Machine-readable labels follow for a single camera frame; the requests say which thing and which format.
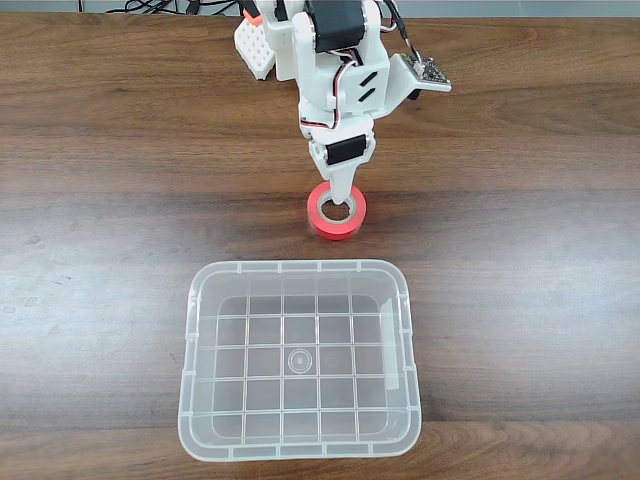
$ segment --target red tape roll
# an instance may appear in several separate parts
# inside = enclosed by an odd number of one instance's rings
[[[367,213],[367,202],[364,200],[364,195],[355,185],[351,187],[351,195],[346,201],[350,213],[342,221],[330,220],[322,213],[322,205],[330,199],[331,185],[329,182],[321,183],[313,189],[307,200],[307,215],[311,227],[318,235],[329,240],[344,240],[351,237],[360,229]]]

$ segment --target wooden table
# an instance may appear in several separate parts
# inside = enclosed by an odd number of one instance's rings
[[[306,224],[296,86],[252,79],[237,23],[0,16],[0,478],[640,478],[640,21],[409,22],[454,91],[376,124],[343,243]],[[363,257],[409,283],[418,444],[191,459],[194,274]]]

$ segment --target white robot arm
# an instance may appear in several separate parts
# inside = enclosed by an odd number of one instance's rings
[[[394,0],[383,1],[390,26],[375,0],[246,0],[235,35],[256,78],[275,63],[278,80],[296,80],[300,130],[335,204],[347,199],[356,169],[373,155],[376,118],[420,90],[451,90],[433,59],[411,44]],[[380,37],[396,28],[411,54],[389,58]]]

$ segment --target wire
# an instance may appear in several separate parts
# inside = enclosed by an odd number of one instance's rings
[[[411,43],[411,39],[409,38],[409,34],[407,33],[407,27],[405,26],[404,20],[402,19],[402,17],[400,16],[400,13],[398,12],[398,6],[396,5],[396,2],[394,0],[383,0],[383,1],[387,6],[387,8],[389,8],[389,11],[391,12],[391,17],[398,25],[398,31],[400,32],[400,36],[404,40],[404,43],[407,44],[407,47],[409,47],[409,50],[411,50],[411,52],[413,53],[416,61],[418,61],[419,63],[422,63],[422,55],[420,55],[420,52],[418,52],[416,47],[413,46],[413,43]]]
[[[223,3],[229,3],[232,0],[216,0],[215,2],[200,2],[201,7],[210,7],[212,5],[222,5]]]
[[[236,0],[228,0],[231,3],[229,3],[229,5],[227,5],[226,7],[222,7],[220,10],[218,10],[217,12],[213,12],[211,15],[220,15],[222,13],[224,13],[225,11],[229,10],[231,7],[233,7],[237,2]]]
[[[343,63],[342,65],[340,65],[340,68],[338,68],[336,75],[333,77],[333,96],[336,98],[336,108],[333,110],[333,125],[329,126],[320,122],[308,122],[307,120],[302,118],[300,119],[300,125],[311,128],[326,128],[328,130],[335,130],[336,128],[338,128],[338,125],[340,124],[340,98],[338,97],[340,93],[340,80],[342,80],[342,77],[344,76],[344,73],[347,71],[347,69],[355,64],[356,61],[354,59]]]
[[[384,18],[384,14],[382,13],[382,6],[380,6],[380,1],[376,1],[376,6],[378,7],[378,10],[380,11],[380,31],[382,33],[393,32],[396,29],[396,27],[398,26],[396,21],[393,19],[393,16],[391,17],[391,24],[389,26],[383,25],[382,24],[382,19]]]
[[[164,0],[159,1],[158,3],[152,4],[150,1],[146,0],[127,0],[127,3],[124,4],[124,8],[114,8],[113,10],[107,10],[105,13],[131,13],[141,10],[143,8],[149,9],[149,13],[171,13],[174,15],[184,15],[184,13],[176,10],[167,10],[165,8],[160,7],[165,2]]]

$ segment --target clear plastic bin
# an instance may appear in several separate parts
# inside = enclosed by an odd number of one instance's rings
[[[392,456],[420,434],[407,284],[388,262],[208,265],[186,340],[178,430],[199,460]]]

